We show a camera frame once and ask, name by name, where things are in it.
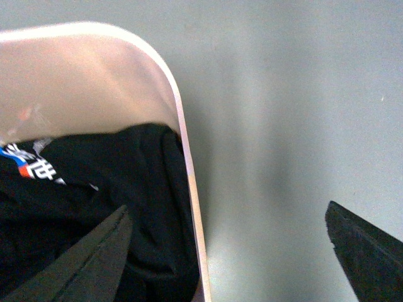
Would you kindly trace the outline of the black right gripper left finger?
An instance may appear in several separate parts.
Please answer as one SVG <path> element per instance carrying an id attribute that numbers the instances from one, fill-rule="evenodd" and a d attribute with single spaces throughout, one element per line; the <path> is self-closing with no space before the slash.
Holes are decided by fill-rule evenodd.
<path id="1" fill-rule="evenodd" d="M 123 205 L 2 301 L 113 301 L 131 231 L 132 221 Z"/>

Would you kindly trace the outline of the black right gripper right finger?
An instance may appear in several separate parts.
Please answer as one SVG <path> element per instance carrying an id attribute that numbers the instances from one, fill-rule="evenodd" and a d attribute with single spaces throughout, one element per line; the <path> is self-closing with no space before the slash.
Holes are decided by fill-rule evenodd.
<path id="1" fill-rule="evenodd" d="M 325 221 L 358 301 L 402 301 L 402 242 L 334 201 Z"/>

